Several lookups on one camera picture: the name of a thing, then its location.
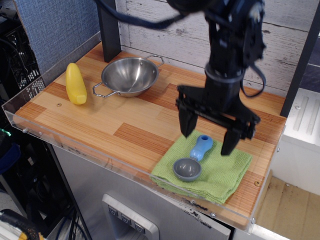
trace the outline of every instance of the yellow plastic corn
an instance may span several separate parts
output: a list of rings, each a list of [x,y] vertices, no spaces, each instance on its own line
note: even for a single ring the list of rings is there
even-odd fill
[[[87,101],[87,90],[79,67],[70,63],[65,71],[65,88],[70,102],[84,104]]]

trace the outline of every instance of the blue measuring spoon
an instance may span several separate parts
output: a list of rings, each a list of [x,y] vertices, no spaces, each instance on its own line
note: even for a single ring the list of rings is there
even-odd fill
[[[192,182],[196,180],[202,168],[199,163],[204,158],[205,153],[212,148],[214,141],[208,135],[200,135],[193,149],[190,151],[190,157],[180,158],[173,164],[174,174],[183,182]]]

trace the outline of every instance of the wood grain surface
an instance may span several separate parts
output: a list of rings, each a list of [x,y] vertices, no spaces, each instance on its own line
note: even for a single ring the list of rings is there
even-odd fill
[[[115,60],[130,56],[121,52]],[[92,87],[101,81],[101,72],[107,65],[103,61],[102,45],[98,44],[77,65],[88,92],[87,102],[75,105],[69,101],[63,74],[16,113],[22,118],[19,124],[32,129],[35,135],[41,131],[41,138],[52,137],[59,146],[71,152],[78,151],[88,159],[96,159],[104,167],[117,165],[118,169],[124,169],[124,166],[132,166],[132,170],[126,170],[127,173],[144,179],[145,183],[155,188],[148,174],[144,173],[151,173],[181,136],[175,106],[178,97],[176,87],[179,84],[203,87],[205,76],[164,64],[159,67],[157,82],[144,94],[130,98],[119,95],[102,98],[92,93]],[[249,93],[255,91],[250,88],[246,90]],[[96,91],[102,95],[111,92],[102,85]],[[262,184],[256,186],[255,182],[263,183],[267,176],[286,119],[279,116],[284,102],[280,96],[263,93],[254,99],[247,99],[241,93],[240,97],[245,105],[261,117],[255,138],[242,140],[236,147],[251,154],[252,162],[237,191],[223,208],[201,199],[197,200],[197,206],[201,206],[200,211],[206,209],[205,213],[216,212],[219,219],[226,219],[226,222],[243,229],[248,221],[244,222],[238,215],[246,218],[252,216],[262,188]],[[220,142],[223,142],[226,132],[223,127],[201,117],[196,129]],[[175,198],[188,201],[185,196]]]

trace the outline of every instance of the white wood panel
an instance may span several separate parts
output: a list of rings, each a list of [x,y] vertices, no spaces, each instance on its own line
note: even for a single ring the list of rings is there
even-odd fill
[[[309,32],[319,0],[265,0],[264,22]]]
[[[157,22],[177,14],[163,0],[116,1],[117,9]],[[267,78],[266,92],[285,96],[295,73],[319,0],[267,0],[263,40],[267,45],[257,63]],[[164,30],[119,24],[122,49],[133,54],[153,53],[174,66],[203,73],[209,60],[208,24],[202,12],[191,14]],[[244,83],[259,89],[261,79],[248,70]]]

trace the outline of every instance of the blue spoon handle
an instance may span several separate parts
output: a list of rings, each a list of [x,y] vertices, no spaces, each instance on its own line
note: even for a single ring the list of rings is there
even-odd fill
[[[190,152],[190,158],[196,159],[198,162],[204,158],[205,153],[212,148],[214,141],[208,135],[200,135],[195,146]]]

